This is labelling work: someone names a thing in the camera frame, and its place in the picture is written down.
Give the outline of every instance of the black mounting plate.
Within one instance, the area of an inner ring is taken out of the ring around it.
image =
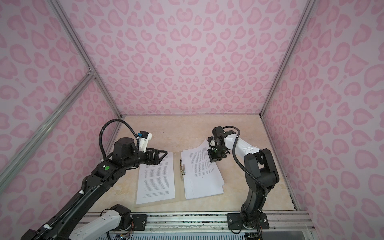
[[[135,222],[133,231],[144,231],[147,224],[147,214],[132,214],[131,216],[132,220]]]
[[[228,223],[229,230],[240,230],[240,228],[242,228],[243,230],[246,230],[245,227],[242,227],[242,219],[240,217],[240,213],[227,214],[227,223]],[[266,217],[266,214],[263,212],[260,213],[259,223],[262,229],[269,229],[268,219]]]

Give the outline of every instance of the clipboard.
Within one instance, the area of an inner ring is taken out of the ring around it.
[[[138,207],[146,207],[146,206],[155,206],[155,205],[171,203],[171,202],[185,201],[186,200],[185,190],[184,190],[185,167],[181,161],[181,152],[173,153],[173,172],[174,172],[173,176],[175,181],[175,198],[174,199],[148,202],[144,204],[136,204],[136,201],[137,201],[137,191],[136,191],[134,207],[138,208]],[[137,176],[136,189],[138,185],[139,185],[139,176]]]

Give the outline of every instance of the printed document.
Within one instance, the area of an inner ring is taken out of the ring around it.
[[[208,142],[181,152],[185,165],[184,190],[186,199],[224,193],[224,180],[215,162],[209,161]]]
[[[174,198],[173,153],[168,152],[159,165],[141,164],[136,204]]]

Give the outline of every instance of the robotic arm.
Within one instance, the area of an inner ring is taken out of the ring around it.
[[[137,140],[129,137],[120,138],[114,144],[113,152],[105,156],[101,142],[105,128],[112,122],[122,122],[133,133]],[[129,230],[133,227],[131,211],[124,206],[115,205],[105,215],[95,221],[73,231],[78,222],[93,204],[112,187],[127,169],[138,168],[140,164],[158,165],[167,155],[167,151],[147,148],[152,134],[141,131],[136,134],[123,120],[108,121],[100,131],[99,145],[103,160],[83,179],[80,191],[46,224],[37,231],[29,229],[22,240],[85,240],[96,239],[112,229]]]
[[[240,130],[233,126],[215,127],[212,136],[208,138],[208,155],[210,162],[217,162],[227,157],[229,150],[233,151],[233,158],[245,172],[245,179],[249,186],[247,200],[241,208],[241,223],[245,228],[256,228],[267,222],[266,215],[262,213],[268,192],[279,182],[279,174],[268,149],[259,149],[239,138]],[[244,166],[238,161],[237,156],[244,159]]]

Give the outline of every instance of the table surface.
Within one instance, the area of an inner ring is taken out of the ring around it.
[[[235,126],[240,137],[260,149],[268,148],[273,153],[259,115],[183,115],[183,116],[127,116],[125,121],[135,130],[152,133],[148,147],[180,152],[198,147],[212,135],[217,126]],[[132,137],[130,130],[122,125],[115,141],[121,137]],[[274,189],[268,194],[263,210],[294,210],[284,178],[280,176]],[[163,203],[146,207],[134,207],[139,169],[128,170],[89,210],[101,212],[115,204],[121,204],[132,212],[193,212],[193,211],[239,211],[247,198],[249,187],[244,172],[237,166],[232,155],[217,162],[224,179],[224,194]]]

